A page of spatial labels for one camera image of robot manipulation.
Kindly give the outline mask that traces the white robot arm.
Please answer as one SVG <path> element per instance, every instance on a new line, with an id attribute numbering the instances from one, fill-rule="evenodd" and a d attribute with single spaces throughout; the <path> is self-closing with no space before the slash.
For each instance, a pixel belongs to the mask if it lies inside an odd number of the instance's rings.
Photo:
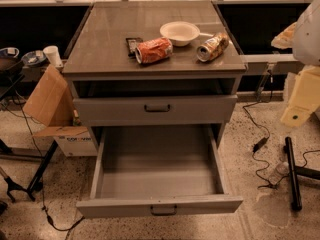
<path id="1" fill-rule="evenodd" d="M 320 0 L 313 0 L 271 45 L 279 49 L 291 48 L 293 57 L 304 64 L 295 76 L 291 96 L 280 119 L 286 126 L 301 126 L 320 107 Z"/>

